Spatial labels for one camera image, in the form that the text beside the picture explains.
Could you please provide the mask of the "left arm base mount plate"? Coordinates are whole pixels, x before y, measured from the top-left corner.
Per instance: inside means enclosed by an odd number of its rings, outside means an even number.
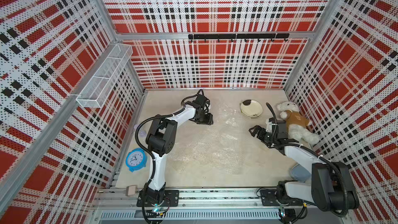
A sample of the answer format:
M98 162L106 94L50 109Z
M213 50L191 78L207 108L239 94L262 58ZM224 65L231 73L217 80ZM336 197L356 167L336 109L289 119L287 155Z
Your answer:
M179 190L153 191L148 189L139 193L137 207L176 207L179 203Z

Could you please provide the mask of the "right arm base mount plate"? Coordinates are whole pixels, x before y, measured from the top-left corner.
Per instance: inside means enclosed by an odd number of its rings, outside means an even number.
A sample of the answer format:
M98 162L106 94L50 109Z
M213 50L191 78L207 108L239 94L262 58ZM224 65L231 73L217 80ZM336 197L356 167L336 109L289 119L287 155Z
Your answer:
M299 199L281 199L277 198L276 188L259 188L256 196L260 198L263 206L302 206L303 201Z

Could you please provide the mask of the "blue alarm clock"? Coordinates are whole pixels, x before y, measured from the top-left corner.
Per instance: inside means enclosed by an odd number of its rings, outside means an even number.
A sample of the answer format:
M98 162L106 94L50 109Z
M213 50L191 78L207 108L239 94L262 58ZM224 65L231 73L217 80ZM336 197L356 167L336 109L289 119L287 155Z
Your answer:
M141 148L136 148L128 153L125 164L130 172L135 172L146 167L147 156Z

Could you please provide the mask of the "cream dinner plate black characters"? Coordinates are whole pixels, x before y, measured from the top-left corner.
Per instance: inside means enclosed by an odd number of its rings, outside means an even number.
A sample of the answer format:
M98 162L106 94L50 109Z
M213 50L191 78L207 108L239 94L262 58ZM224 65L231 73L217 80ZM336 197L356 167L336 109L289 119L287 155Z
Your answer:
M245 115L246 117L248 117L248 118L251 118L251 119L257 119L257 118L259 118L259 117L262 116L262 114L260 114L260 115L248 115L248 114L245 114L245 113L244 113L244 115Z

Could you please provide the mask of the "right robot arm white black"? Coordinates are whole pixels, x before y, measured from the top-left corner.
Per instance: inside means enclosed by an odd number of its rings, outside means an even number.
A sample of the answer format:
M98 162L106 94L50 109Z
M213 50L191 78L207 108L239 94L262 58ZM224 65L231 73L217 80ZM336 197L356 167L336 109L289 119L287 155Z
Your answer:
M358 209L360 201L348 166L342 162L331 162L300 143L305 141L314 145L320 141L320 137L308 129L312 125L311 120L301 115L299 107L293 102L280 103L276 108L280 119L274 115L265 128L256 125L249 132L268 148L293 159L309 173L310 179L309 183L304 180L278 182L275 201L280 206L302 204L300 213L294 217L286 218L286 213L280 211L281 222L293 224L305 218L308 204L338 217L345 217L350 210Z

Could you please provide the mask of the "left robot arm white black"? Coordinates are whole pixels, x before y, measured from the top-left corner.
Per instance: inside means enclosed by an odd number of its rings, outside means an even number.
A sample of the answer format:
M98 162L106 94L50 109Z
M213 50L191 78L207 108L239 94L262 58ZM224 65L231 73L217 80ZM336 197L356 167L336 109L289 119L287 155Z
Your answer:
M192 102L182 102L181 108L168 115L155 115L144 120L137 127L139 130L150 122L146 144L144 146L135 133L137 145L146 152L151 159L149 178L144 184L141 199L152 205L161 205L166 198L165 168L168 154L172 151L177 129L187 121L196 124L212 125L213 115L209 112L210 100L207 97L197 96Z

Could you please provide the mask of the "cream plate black spot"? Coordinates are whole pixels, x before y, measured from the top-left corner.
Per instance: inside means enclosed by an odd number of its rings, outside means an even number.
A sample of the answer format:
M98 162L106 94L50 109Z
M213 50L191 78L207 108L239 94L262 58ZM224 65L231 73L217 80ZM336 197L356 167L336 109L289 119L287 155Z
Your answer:
M248 115L260 115L263 114L262 105L256 100L244 100L240 104L240 110L244 114Z

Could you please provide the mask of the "grey blue zip pouch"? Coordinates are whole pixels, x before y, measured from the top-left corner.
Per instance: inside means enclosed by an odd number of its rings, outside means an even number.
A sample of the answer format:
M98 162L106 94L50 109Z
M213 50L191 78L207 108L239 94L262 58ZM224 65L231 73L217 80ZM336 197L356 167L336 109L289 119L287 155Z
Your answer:
M293 180L300 181L302 183L305 183L311 178L311 173L298 163L291 168L289 174Z

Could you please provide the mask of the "black wall hook rail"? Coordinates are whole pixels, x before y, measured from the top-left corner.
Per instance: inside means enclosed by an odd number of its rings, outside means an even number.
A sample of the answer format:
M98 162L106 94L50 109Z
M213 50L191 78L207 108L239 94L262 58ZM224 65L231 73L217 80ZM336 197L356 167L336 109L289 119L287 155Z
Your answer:
M289 33L249 33L249 34L189 34L189 40L236 40L236 39L283 39L287 40L290 37Z

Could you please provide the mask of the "small beige box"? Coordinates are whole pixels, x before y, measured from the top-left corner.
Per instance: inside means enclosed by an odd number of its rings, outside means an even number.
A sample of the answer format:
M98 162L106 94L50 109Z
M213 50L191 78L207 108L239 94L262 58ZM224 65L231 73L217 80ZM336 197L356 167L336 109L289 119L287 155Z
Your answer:
M130 185L126 187L125 195L127 197L133 196L137 193L137 186L136 185Z

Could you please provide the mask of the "white teddy bear brown shirt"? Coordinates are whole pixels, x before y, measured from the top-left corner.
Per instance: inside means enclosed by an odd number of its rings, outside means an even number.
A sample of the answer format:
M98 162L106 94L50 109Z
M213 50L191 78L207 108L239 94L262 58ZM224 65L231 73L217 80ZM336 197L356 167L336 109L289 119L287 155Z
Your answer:
M320 142L317 134L310 132L307 128L312 125L312 121L300 113L299 106L293 102L283 102L277 105L281 119L286 121L288 136L297 141L305 141L308 144L316 145Z

